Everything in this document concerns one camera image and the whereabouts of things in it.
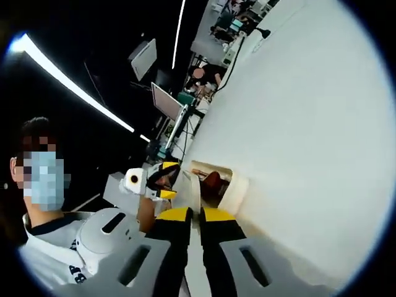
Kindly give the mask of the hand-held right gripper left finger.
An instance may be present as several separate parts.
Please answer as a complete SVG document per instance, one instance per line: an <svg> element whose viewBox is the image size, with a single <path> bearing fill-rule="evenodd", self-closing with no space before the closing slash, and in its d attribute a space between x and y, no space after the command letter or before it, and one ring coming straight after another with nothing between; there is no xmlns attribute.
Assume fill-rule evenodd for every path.
<svg viewBox="0 0 396 297"><path fill-rule="evenodd" d="M63 285L59 296L190 296L185 268L193 211L170 209L141 235L120 209L93 214L76 236L77 253L92 277Z"/></svg>

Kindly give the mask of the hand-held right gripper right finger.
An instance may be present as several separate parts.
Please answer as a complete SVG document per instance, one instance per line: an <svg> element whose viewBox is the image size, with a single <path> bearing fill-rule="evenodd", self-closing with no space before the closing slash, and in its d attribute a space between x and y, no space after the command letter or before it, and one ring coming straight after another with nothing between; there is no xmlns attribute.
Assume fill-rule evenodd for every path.
<svg viewBox="0 0 396 297"><path fill-rule="evenodd" d="M268 240L247 237L228 212L202 207L199 226L212 296L331 296L300 279Z"/></svg>

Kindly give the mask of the person's left hand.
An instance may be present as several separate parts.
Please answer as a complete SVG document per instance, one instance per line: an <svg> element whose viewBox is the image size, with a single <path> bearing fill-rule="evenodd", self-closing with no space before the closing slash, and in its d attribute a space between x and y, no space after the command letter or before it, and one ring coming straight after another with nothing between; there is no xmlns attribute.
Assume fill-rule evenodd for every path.
<svg viewBox="0 0 396 297"><path fill-rule="evenodd" d="M137 221L139 222L139 230L148 233L155 223L155 209L157 203L149 198L141 197L139 201L139 209L137 211Z"/></svg>

